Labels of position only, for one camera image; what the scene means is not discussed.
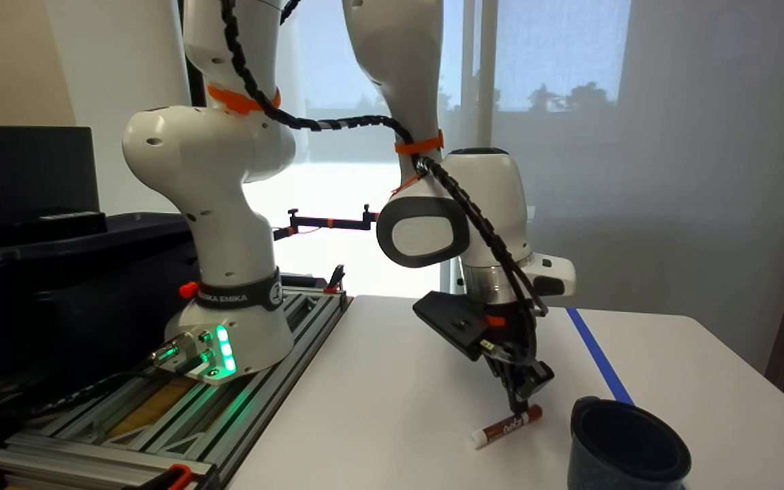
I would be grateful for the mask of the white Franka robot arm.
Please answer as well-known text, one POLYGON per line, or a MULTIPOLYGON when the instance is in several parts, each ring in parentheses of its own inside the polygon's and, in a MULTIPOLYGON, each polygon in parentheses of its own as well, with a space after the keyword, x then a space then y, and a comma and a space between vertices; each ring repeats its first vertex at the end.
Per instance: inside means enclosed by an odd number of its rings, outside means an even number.
POLYGON ((463 288, 424 293, 416 315, 465 356, 486 361, 510 412, 525 413, 552 378, 535 360, 535 318, 574 288, 574 266, 534 250, 510 153, 444 148, 444 0, 341 2, 354 59, 387 103, 380 115, 300 118, 284 109, 278 33, 297 0, 184 0, 184 55, 207 100, 139 111, 122 135, 124 164, 183 213, 199 258, 199 278, 152 361, 229 383, 295 352, 276 231, 250 209, 246 188, 295 165, 303 131, 354 139, 380 124, 391 134, 398 186, 368 214, 376 241, 399 266, 459 263, 463 288))

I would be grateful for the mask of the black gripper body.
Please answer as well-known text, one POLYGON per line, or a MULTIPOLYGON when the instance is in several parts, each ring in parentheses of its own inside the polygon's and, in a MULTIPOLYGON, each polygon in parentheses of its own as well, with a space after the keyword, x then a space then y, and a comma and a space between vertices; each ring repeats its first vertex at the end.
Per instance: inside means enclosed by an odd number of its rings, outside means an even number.
POLYGON ((507 318, 504 329, 489 329, 482 353, 504 388, 510 382, 523 382, 525 398, 527 386, 545 386, 555 378, 555 369, 535 356, 535 325, 531 318, 507 318))

